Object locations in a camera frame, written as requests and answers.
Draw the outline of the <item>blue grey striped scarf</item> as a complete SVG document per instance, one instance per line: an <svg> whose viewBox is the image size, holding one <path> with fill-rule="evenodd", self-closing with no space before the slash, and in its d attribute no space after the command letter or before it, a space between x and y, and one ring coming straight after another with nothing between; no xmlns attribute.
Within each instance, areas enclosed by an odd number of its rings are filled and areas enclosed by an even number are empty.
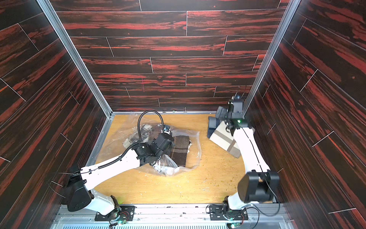
<svg viewBox="0 0 366 229"><path fill-rule="evenodd" d="M211 137L211 135L214 133L216 128L221 124L221 122L226 120L227 114L228 114L227 108L219 106L215 114L215 117L208 117L209 121L207 131L208 138Z"/></svg>

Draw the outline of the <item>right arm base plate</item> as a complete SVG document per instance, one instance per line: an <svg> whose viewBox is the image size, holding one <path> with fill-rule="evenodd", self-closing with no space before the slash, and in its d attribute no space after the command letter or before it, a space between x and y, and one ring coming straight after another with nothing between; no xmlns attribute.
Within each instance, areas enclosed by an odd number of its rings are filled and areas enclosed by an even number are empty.
<svg viewBox="0 0 366 229"><path fill-rule="evenodd" d="M218 204L208 204L205 208L206 213L209 214L211 221L235 221L248 220L248 215L246 210L232 210L226 205L218 205Z"/></svg>

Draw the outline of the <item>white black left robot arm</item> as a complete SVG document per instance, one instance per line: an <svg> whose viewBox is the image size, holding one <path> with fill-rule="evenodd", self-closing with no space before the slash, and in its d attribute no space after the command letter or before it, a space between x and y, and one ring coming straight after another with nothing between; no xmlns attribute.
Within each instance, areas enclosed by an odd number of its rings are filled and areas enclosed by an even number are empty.
<svg viewBox="0 0 366 229"><path fill-rule="evenodd" d="M123 172L143 165L155 165L162 155L170 154L174 147L174 138L167 133L160 133L152 143L136 142L121 155L93 166L72 168L69 182L65 188L65 201L69 212L82 209L108 215L120 211L118 201L113 196L106 196L94 188L99 184Z"/></svg>

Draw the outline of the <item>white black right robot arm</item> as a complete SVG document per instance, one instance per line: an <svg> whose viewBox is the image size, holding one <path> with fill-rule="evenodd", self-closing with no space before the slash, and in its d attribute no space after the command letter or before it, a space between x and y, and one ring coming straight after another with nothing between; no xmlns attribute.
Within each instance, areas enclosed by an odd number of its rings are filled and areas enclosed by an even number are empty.
<svg viewBox="0 0 366 229"><path fill-rule="evenodd" d="M279 185L279 175L271 171L254 139L254 128L245 119L244 101L234 95L228 102L225 115L226 131L237 143L244 165L245 175L239 181L237 192L226 197L228 210L242 210L248 206L259 209L255 204L278 201L275 193Z"/></svg>

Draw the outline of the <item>clear plastic vacuum bag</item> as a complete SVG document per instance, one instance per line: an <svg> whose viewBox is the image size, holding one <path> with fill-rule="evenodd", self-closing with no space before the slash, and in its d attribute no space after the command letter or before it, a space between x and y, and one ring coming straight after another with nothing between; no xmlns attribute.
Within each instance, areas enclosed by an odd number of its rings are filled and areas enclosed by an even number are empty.
<svg viewBox="0 0 366 229"><path fill-rule="evenodd" d="M163 120L154 113L144 116L129 115L122 126L109 139L106 139L96 159L105 163L108 159L119 157L127 147L132 147L123 161L137 159L138 170L172 177L196 169L202 152L198 131L181 129Z"/></svg>

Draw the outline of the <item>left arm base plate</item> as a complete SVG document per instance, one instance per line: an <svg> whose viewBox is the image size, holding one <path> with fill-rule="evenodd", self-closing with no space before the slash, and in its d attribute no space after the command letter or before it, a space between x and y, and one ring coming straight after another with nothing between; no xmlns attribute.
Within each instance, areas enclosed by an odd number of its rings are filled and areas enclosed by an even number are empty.
<svg viewBox="0 0 366 229"><path fill-rule="evenodd" d="M95 221L100 222L123 222L132 221L135 215L136 207L134 205L120 205L120 207L107 215L102 215L99 212L95 215Z"/></svg>

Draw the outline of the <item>cream tan striped scarf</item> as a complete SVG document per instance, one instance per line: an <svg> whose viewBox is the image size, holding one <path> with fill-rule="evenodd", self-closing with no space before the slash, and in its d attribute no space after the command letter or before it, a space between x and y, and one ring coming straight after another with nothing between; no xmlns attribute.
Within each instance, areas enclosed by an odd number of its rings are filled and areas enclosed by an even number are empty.
<svg viewBox="0 0 366 229"><path fill-rule="evenodd" d="M235 158L241 156L240 148L229 130L226 130L226 124L222 121L219 126L208 137L212 142L227 151Z"/></svg>

